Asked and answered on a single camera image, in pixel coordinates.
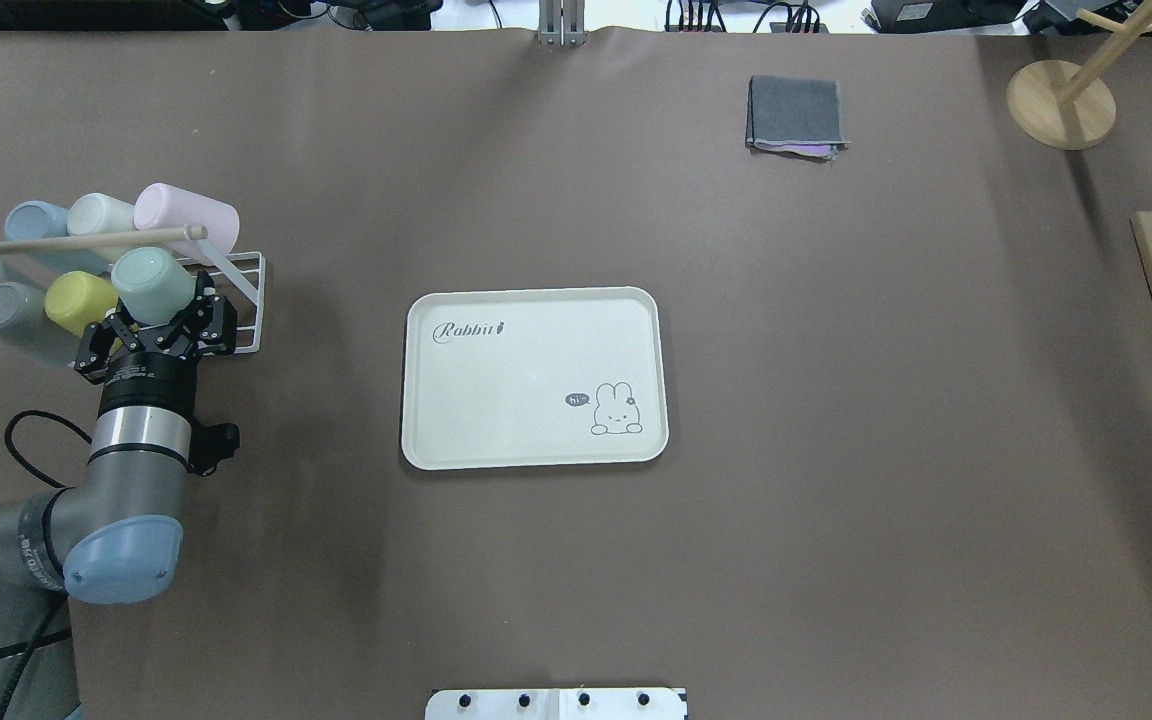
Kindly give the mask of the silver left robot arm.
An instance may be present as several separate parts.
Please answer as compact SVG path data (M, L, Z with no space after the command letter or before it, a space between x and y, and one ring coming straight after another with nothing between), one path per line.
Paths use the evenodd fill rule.
M103 387L84 480L0 503L0 719L78 719L68 602L141 602L169 588L189 473L238 450L196 419L198 361L236 351L237 311L196 275L187 305L145 325L118 305L88 325L77 372Z

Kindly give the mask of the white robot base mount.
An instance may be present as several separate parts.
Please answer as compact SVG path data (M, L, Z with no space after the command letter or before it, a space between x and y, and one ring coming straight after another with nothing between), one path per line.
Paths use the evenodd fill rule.
M425 719L687 719L684 689L570 687L444 689Z

